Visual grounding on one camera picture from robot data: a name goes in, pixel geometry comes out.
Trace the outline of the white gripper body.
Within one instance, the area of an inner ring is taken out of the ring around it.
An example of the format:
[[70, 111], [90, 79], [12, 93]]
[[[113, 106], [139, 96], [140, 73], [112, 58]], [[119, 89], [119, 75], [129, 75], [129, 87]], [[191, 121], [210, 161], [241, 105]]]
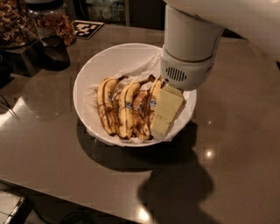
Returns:
[[171, 49], [164, 46], [161, 75], [176, 89], [193, 91], [208, 78], [214, 65], [215, 50], [204, 47]]

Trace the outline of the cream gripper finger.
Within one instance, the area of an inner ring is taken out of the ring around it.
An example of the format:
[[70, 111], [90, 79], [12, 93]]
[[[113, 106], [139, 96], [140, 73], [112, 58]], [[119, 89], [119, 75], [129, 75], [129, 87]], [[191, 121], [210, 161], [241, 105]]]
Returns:
[[183, 92], [168, 84], [160, 90], [157, 98], [151, 134], [158, 140], [165, 140], [172, 128], [174, 118], [184, 104]]

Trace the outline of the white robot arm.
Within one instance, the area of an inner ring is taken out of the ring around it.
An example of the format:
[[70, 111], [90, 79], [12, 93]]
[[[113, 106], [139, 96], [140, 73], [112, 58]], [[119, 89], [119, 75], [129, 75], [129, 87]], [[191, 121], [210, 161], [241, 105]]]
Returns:
[[151, 134], [165, 140], [183, 104], [183, 93], [203, 84], [228, 29], [280, 60], [279, 0], [164, 0], [164, 45]]

